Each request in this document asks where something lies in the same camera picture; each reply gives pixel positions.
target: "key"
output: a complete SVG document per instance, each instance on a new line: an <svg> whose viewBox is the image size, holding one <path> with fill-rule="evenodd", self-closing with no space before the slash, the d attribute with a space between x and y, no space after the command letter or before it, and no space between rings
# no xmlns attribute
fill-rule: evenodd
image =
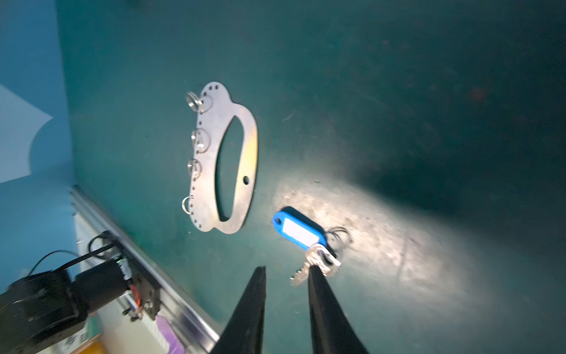
<svg viewBox="0 0 566 354"><path fill-rule="evenodd" d="M329 267L323 260L321 254L324 254L325 258L332 263ZM299 269L293 277L291 277L291 284L294 287L301 285L308 278L308 269L311 266L318 266L325 276L330 276L336 273L338 267L341 266L340 261L336 259L326 247L321 244L314 244L310 246L305 252L306 261L303 267Z"/></svg>
<svg viewBox="0 0 566 354"><path fill-rule="evenodd" d="M303 267L299 269L292 277L291 277L291 285L297 287L301 285L305 280L308 278L308 269L311 267L311 264L305 262Z"/></svg>

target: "key ring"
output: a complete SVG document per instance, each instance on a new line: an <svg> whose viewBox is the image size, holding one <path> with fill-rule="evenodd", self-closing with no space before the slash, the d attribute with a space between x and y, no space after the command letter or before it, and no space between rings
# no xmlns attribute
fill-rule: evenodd
<svg viewBox="0 0 566 354"><path fill-rule="evenodd" d="M183 211L184 211L185 213L187 213L188 215L192 215L192 211L188 211L187 208L185 207L185 201L186 201L187 199L189 199L189 198L194 198L194 196L193 196L193 195L189 195L188 197L185 197L185 198L183 199L183 201L181 202L181 206L183 207Z"/></svg>

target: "blue key tag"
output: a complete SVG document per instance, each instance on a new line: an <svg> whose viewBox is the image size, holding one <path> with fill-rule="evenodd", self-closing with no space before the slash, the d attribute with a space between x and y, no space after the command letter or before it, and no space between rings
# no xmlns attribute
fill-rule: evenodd
<svg viewBox="0 0 566 354"><path fill-rule="evenodd" d="M284 211L275 213L273 226L281 236L303 250L307 250L314 244L321 244L326 247L326 239L323 234Z"/></svg>

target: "oval cutout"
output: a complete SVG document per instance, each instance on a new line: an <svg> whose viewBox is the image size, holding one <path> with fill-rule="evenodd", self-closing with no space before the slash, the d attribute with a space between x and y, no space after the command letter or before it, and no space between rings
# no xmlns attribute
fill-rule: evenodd
<svg viewBox="0 0 566 354"><path fill-rule="evenodd" d="M215 194L220 221L232 215L234 194L244 140L244 129L238 117L232 117L218 149L216 159Z"/></svg>

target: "metal bracket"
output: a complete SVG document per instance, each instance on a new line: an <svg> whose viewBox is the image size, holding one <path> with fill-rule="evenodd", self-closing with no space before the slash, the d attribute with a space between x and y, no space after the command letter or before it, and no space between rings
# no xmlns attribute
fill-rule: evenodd
<svg viewBox="0 0 566 354"><path fill-rule="evenodd" d="M197 112L196 129L191 134L194 155L187 167L191 177L191 195L183 200L183 210L198 230L217 228L234 233L242 227L254 193L258 164L258 127L245 106L233 103L230 93L219 82L211 82L200 96L189 92L187 103ZM234 204L230 219L221 221L216 205L216 160L226 129L234 117L242 123L244 140L236 178Z"/></svg>

